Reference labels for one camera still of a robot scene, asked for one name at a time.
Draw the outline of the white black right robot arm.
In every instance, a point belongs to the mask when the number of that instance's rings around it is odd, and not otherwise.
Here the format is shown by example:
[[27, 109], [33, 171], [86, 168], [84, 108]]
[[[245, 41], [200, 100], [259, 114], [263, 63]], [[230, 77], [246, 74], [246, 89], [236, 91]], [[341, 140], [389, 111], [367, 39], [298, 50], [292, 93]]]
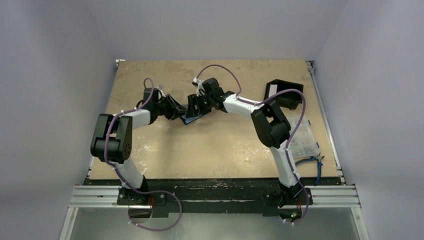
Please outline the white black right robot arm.
[[199, 113], [215, 108], [225, 113], [237, 114], [252, 120], [259, 141], [269, 148], [277, 167], [280, 196], [288, 204], [300, 198], [303, 184], [295, 165], [290, 140], [291, 124], [279, 104], [269, 99], [266, 102], [252, 101], [232, 91], [225, 92], [215, 78], [194, 78], [196, 93], [189, 96], [189, 106]]

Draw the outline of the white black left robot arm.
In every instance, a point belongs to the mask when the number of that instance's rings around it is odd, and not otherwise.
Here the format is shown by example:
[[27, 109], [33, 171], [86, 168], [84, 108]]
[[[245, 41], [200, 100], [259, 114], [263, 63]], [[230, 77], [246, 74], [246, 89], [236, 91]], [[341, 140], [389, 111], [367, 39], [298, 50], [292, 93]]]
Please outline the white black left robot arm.
[[143, 187], [144, 175], [138, 171], [131, 159], [133, 131], [151, 125], [160, 116], [175, 120], [186, 113], [187, 108], [170, 94], [164, 94], [158, 88], [146, 88], [143, 99], [134, 108], [117, 114], [98, 115], [90, 153], [110, 166], [117, 174], [122, 187], [131, 189], [130, 199], [142, 205], [148, 201], [149, 191]]

